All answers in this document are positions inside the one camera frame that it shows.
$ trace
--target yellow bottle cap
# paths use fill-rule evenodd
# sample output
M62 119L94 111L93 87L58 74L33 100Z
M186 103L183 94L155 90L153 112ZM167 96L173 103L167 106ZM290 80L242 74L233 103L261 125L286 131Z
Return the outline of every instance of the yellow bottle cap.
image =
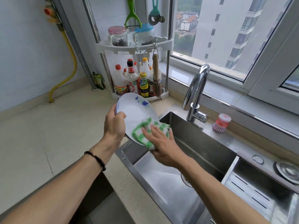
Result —
M140 72L139 76L140 76L141 78L146 78L147 73L144 72L144 71L143 71L143 72Z

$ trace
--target right arm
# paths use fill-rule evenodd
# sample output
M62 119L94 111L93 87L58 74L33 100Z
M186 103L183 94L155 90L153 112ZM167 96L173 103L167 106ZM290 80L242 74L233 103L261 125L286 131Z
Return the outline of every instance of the right arm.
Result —
M171 128L169 138L156 126L151 126L151 130L152 134L144 129L142 132L157 148L152 152L154 157L166 166L177 168L188 179L217 224L269 224L260 213L187 156L174 141Z

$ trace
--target orange roof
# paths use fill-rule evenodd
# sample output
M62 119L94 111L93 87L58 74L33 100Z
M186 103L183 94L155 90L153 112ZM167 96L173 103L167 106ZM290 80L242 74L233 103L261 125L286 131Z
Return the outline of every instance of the orange roof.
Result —
M197 19L197 16L196 15L193 15L193 16L190 16L188 19L186 19L186 21L188 23L192 22L193 20L196 20Z
M177 15L176 15L176 19L178 20L178 19L180 19L180 18L182 18L183 16L180 14L180 13L178 13Z

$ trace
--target countertop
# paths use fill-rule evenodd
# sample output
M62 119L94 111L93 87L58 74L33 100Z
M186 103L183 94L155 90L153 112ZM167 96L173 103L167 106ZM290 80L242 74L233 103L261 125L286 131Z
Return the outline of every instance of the countertop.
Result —
M97 143L103 136L105 115L115 102L108 90L91 91L85 86L2 121L0 214ZM176 103L180 104L169 97L151 105L160 115ZM170 223L115 154L104 174L135 223Z

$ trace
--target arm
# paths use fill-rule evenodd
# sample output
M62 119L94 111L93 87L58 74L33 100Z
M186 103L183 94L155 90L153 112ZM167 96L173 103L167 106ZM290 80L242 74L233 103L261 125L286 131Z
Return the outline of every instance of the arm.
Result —
M188 157L174 141L170 128L169 138L156 126L152 134L142 129L145 137L157 148L154 157L162 164L177 168L200 196L217 224L269 224L245 201L207 173L194 159Z
M106 115L104 136L90 151L105 164L125 135L126 115L115 116L113 105ZM45 185L13 210L1 224L69 223L102 167L91 155L84 155L62 175Z

